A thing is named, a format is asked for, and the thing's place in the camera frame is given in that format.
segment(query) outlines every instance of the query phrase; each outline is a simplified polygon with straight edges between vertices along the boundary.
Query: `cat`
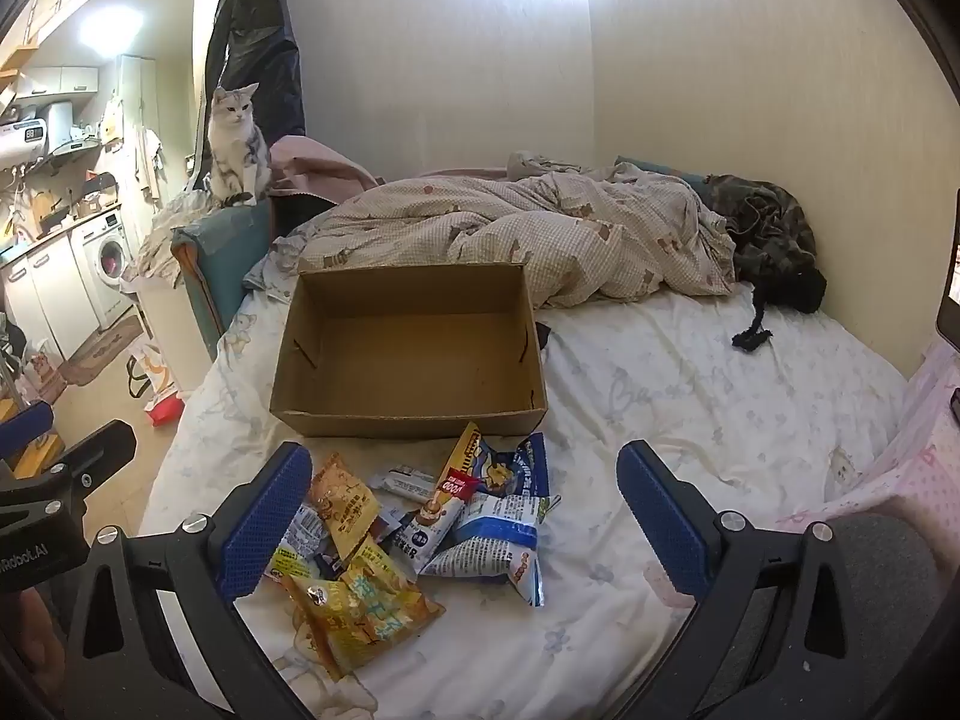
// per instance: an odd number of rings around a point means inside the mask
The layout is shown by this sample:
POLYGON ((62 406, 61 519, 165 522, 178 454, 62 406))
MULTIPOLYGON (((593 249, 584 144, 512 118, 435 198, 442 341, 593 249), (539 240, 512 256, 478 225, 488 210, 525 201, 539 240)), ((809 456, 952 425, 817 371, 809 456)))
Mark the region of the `cat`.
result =
POLYGON ((210 194, 217 205, 256 205, 270 186, 270 154, 253 122, 251 98, 259 84, 227 91, 217 87, 210 105, 210 194))

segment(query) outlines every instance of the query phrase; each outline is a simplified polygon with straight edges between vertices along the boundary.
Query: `pink polka dot fabric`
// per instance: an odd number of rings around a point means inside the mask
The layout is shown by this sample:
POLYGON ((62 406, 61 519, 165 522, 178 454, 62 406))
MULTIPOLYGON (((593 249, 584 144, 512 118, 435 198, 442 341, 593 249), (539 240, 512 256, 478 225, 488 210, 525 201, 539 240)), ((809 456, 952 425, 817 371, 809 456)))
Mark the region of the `pink polka dot fabric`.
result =
POLYGON ((916 528, 941 567, 960 565, 960 427, 949 408, 960 386, 957 355, 935 341, 910 380, 904 416, 890 446, 852 490, 823 507, 796 512, 776 528, 799 532, 811 522, 854 512, 899 517, 916 528))

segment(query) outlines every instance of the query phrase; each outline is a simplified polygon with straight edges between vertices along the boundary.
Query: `white bed sheet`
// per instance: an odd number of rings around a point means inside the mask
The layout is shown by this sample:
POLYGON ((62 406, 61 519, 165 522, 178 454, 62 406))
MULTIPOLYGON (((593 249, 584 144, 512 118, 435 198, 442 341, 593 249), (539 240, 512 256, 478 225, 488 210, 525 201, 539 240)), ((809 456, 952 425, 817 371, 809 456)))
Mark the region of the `white bed sheet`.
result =
MULTIPOLYGON (((214 511, 293 437, 268 413, 286 310, 262 293, 243 304, 187 403, 141 533, 214 511)), ((640 303, 590 302, 538 319, 553 329, 541 429, 551 491, 563 495, 539 551, 546 606, 527 608, 510 586, 422 580, 448 611, 357 673, 377 718, 589 716, 656 662, 686 612, 661 603, 642 574, 653 551, 614 478, 629 440, 648 440, 717 509, 770 526, 846 490, 894 436, 904 378, 823 314, 769 309, 774 337, 752 355, 730 343, 752 319, 743 288, 732 298, 664 291, 640 303)), ((436 468, 450 446, 304 443, 315 460, 339 449, 362 475, 398 461, 436 468)), ((164 603, 198 690, 217 700, 176 605, 164 603)), ((278 586, 261 581, 237 608, 271 659, 288 650, 278 586)), ((298 680, 298 690, 318 714, 328 706, 321 686, 298 680)))

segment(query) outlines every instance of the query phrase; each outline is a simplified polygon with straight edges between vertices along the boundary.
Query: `cardboard box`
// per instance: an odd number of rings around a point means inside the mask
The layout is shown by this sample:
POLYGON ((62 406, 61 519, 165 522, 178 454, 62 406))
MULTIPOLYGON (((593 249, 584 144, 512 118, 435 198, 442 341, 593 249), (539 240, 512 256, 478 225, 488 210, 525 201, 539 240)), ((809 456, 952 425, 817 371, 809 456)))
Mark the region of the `cardboard box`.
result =
POLYGON ((523 266, 301 274, 270 411, 307 437, 527 435, 546 391, 523 266))

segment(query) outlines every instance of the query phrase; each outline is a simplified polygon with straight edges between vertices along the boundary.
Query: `washing machine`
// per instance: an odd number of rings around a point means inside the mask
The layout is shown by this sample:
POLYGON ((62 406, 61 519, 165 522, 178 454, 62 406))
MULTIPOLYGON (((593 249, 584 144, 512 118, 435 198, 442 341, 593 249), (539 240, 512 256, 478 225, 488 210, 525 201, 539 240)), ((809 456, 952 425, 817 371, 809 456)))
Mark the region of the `washing machine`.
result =
POLYGON ((133 302, 120 292, 120 274, 131 263, 119 209, 83 221, 70 230, 70 245, 101 330, 107 330, 133 302))

